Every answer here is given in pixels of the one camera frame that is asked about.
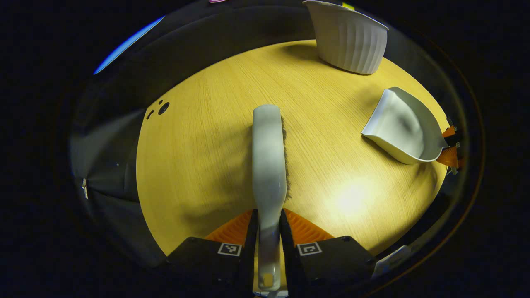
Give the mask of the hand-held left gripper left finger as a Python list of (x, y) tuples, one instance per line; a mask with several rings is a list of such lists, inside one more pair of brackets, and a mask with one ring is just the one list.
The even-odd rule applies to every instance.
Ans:
[(165, 260), (178, 297), (251, 297), (258, 211), (250, 209), (205, 238), (190, 236)]

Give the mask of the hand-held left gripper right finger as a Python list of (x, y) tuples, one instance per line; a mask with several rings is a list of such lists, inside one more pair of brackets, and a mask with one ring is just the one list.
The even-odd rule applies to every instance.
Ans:
[(332, 236), (287, 208), (279, 224), (290, 297), (347, 297), (370, 281), (377, 259), (352, 236)]

